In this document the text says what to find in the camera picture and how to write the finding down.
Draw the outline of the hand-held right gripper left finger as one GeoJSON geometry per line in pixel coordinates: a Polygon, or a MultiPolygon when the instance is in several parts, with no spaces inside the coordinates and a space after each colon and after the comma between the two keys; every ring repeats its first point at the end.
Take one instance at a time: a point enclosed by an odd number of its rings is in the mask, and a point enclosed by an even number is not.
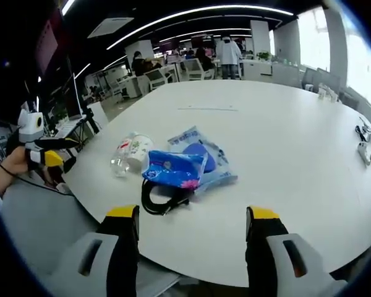
{"type": "Polygon", "coordinates": [[[62,255],[46,285],[53,296],[136,296],[139,206],[110,210],[62,255]]]}

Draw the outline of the person's left hand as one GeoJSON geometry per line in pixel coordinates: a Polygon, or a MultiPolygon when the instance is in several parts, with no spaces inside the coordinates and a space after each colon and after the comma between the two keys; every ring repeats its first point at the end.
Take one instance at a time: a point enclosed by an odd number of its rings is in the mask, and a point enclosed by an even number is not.
{"type": "Polygon", "coordinates": [[[26,173],[28,171],[28,163],[25,156],[25,147],[20,146],[15,148],[1,163],[1,166],[15,175],[26,173]]]}

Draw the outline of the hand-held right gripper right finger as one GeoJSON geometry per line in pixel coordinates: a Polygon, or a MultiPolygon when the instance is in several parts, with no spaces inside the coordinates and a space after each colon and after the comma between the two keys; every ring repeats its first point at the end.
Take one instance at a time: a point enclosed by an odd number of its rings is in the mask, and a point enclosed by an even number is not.
{"type": "Polygon", "coordinates": [[[348,284],[326,272],[321,255],[274,211],[249,206],[246,220],[250,296],[336,296],[348,284]]]}

